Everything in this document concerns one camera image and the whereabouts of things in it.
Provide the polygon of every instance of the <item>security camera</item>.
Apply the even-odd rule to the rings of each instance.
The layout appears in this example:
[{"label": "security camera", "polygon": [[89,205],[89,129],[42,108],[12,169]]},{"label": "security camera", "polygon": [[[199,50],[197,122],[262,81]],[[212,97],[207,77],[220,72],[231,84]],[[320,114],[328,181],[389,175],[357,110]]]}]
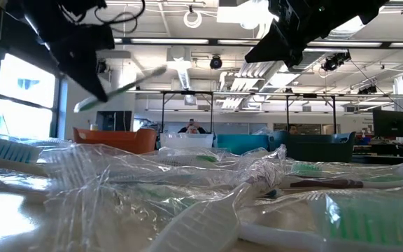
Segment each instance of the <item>security camera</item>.
[{"label": "security camera", "polygon": [[211,63],[209,64],[211,69],[217,70],[222,67],[222,60],[219,55],[214,55],[213,59],[211,59]]}]

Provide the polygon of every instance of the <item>computer monitor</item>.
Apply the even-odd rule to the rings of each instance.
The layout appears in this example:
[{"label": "computer monitor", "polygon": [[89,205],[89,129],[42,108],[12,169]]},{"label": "computer monitor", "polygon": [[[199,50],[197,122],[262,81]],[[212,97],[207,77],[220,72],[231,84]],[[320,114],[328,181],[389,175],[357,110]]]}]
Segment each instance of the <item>computer monitor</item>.
[{"label": "computer monitor", "polygon": [[374,135],[377,137],[403,137],[403,112],[372,111]]}]

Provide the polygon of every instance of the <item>ceiling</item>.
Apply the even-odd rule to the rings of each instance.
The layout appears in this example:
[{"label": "ceiling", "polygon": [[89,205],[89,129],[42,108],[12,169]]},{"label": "ceiling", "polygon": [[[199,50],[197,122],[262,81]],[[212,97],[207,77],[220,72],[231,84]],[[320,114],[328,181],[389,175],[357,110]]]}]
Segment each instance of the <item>ceiling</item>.
[{"label": "ceiling", "polygon": [[[206,7],[194,7],[196,11],[206,11],[201,14],[202,22],[198,28],[192,29],[185,25],[183,16],[187,6],[168,6],[172,0],[156,3],[148,3],[147,10],[138,20],[138,28],[131,34],[113,32],[114,37],[174,37],[174,38],[256,38],[259,27],[256,29],[243,29],[240,24],[218,23],[215,12],[218,10],[218,0],[204,1]],[[116,4],[109,5],[108,9],[102,10],[99,16],[105,20],[113,18],[123,11],[137,12],[139,5]],[[398,11],[398,13],[379,14],[376,19],[366,27],[354,34],[355,40],[365,41],[403,41],[403,15],[402,8],[390,8],[386,11]],[[88,14],[84,22],[97,23],[92,14]],[[117,24],[115,28],[128,31],[133,26],[129,24]],[[129,59],[108,59],[113,69],[123,69],[127,64],[134,63],[137,69],[148,71],[164,64],[167,60],[167,48],[165,45],[117,45],[116,50],[128,50],[131,53]],[[245,47],[213,47],[213,46],[189,46],[192,68],[188,69],[190,79],[218,81],[220,74],[225,71],[238,70],[243,64],[244,55],[250,50]],[[335,72],[325,73],[320,69],[324,58],[330,54],[324,54],[316,64],[313,64],[304,74],[291,85],[294,92],[351,92],[356,93],[358,85],[367,79],[375,77],[377,85],[384,92],[393,91],[393,77],[402,73],[403,50],[350,50],[351,56],[357,67],[348,62]],[[210,70],[209,62],[212,55],[219,54],[223,61],[221,70]],[[177,71],[168,70],[163,76],[154,78],[148,83],[147,89],[170,88],[172,79],[178,79]]]}]

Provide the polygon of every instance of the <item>toothbrush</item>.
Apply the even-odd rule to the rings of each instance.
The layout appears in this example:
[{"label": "toothbrush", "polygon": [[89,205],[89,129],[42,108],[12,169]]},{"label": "toothbrush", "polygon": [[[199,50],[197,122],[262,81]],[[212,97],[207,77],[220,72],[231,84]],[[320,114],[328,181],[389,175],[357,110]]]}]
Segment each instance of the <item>toothbrush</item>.
[{"label": "toothbrush", "polygon": [[236,208],[253,191],[245,182],[222,199],[192,205],[161,231],[148,251],[229,251],[239,237]]},{"label": "toothbrush", "polygon": [[330,201],[311,202],[320,234],[242,223],[239,236],[262,245],[312,252],[403,252],[403,198],[332,196]]},{"label": "toothbrush", "polygon": [[326,187],[336,189],[347,188],[396,188],[402,187],[403,180],[390,182],[355,181],[352,179],[300,179],[296,176],[286,176],[279,185],[281,189]]},{"label": "toothbrush", "polygon": [[47,177],[36,165],[41,149],[23,143],[0,139],[0,167]]},{"label": "toothbrush", "polygon": [[[150,75],[144,76],[143,78],[140,78],[133,83],[127,84],[121,88],[118,88],[117,90],[111,91],[107,94],[108,101],[110,99],[122,94],[125,91],[128,91],[130,88],[136,87],[137,85],[141,84],[145,80],[148,80],[149,78],[160,76],[164,74],[167,70],[166,66],[161,66],[152,71]],[[82,112],[82,111],[87,111],[89,109],[94,108],[96,105],[99,105],[101,102],[96,98],[96,97],[88,97],[87,99],[84,99],[83,101],[79,102],[76,104],[74,107],[74,113]]]}]

